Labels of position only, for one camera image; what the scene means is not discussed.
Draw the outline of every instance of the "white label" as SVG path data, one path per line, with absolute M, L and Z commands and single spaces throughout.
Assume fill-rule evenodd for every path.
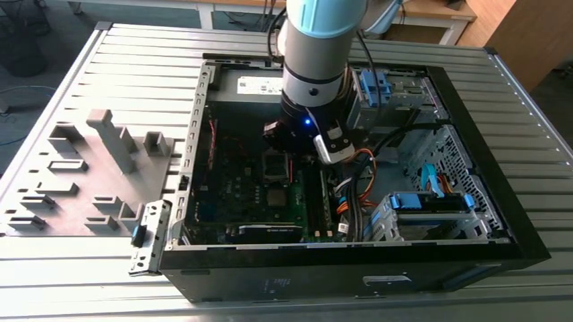
M 345 223 L 338 223 L 338 231 L 341 233 L 349 233 L 349 225 Z
M 281 95 L 283 90 L 282 77 L 242 76 L 237 83 L 238 94 Z
M 412 279 L 406 275 L 389 275 L 389 276 L 363 276 L 362 281 L 366 286 L 370 286 L 370 283 L 391 283 L 391 282 L 402 282 L 409 281 L 412 282 Z
M 453 15 L 452 19 L 453 20 L 469 20 L 469 21 L 472 21 L 473 17 L 465 17 L 462 15 Z

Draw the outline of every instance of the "floor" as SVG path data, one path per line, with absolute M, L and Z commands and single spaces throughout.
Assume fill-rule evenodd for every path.
M 38 42 L 50 61 L 48 70 L 35 77 L 16 78 L 0 68 L 0 91 L 19 85 L 58 87 L 98 21 L 199 28 L 199 15 L 195 10 L 84 3 L 84 14 L 74 15 L 66 2 L 47 0 L 47 4 L 46 15 L 54 30 L 48 35 L 38 38 Z M 225 30 L 257 31 L 259 26 L 254 23 L 258 17 L 254 14 L 229 17 L 225 13 L 215 12 L 214 27 Z M 234 23 L 231 19 L 245 21 L 246 24 Z M 0 174 L 8 167 L 22 141 L 3 144 L 26 137 L 50 95 L 48 89 L 20 89 L 1 94 L 1 98 L 12 108 L 9 114 L 0 114 Z M 570 109 L 573 76 L 564 80 L 557 74 L 550 74 L 532 96 L 561 135 L 572 144 L 573 127 L 569 124 L 573 118 Z

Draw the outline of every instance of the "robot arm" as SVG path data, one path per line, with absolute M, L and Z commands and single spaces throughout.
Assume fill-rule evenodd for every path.
M 401 4 L 402 0 L 287 1 L 282 117 L 266 129 L 275 137 L 278 127 L 285 128 L 287 134 L 279 140 L 294 144 L 281 150 L 306 153 L 313 149 L 326 164 L 354 154 L 349 130 L 339 120 L 343 103 L 337 99 L 351 41 L 367 8 L 373 9 L 365 22 L 371 26 L 363 28 L 385 32 Z

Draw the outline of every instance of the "metal latch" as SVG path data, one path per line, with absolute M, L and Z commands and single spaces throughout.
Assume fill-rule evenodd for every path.
M 171 202 L 166 200 L 158 200 L 146 205 L 142 222 L 132 234 L 134 253 L 130 276 L 162 275 L 159 259 L 164 247 L 171 206 Z

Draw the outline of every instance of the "slotted aluminum surface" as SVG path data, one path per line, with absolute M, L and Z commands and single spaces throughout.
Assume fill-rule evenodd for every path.
M 183 151 L 203 52 L 263 54 L 263 34 L 115 24 L 95 31 L 0 182 L 0 196 L 26 180 L 26 162 L 48 124 L 106 107 L 134 136 L 162 131 Z M 379 299 L 192 305 L 164 277 L 130 278 L 124 237 L 0 238 L 0 317 L 74 321 L 570 321 L 573 308 L 573 172 L 570 149 L 501 61 L 480 48 L 367 42 L 377 62 L 442 66 L 497 157 L 553 258 L 449 294 Z M 363 60 L 359 45 L 351 60 Z M 171 170 L 180 160 L 172 158 Z M 168 176 L 164 189 L 175 189 Z

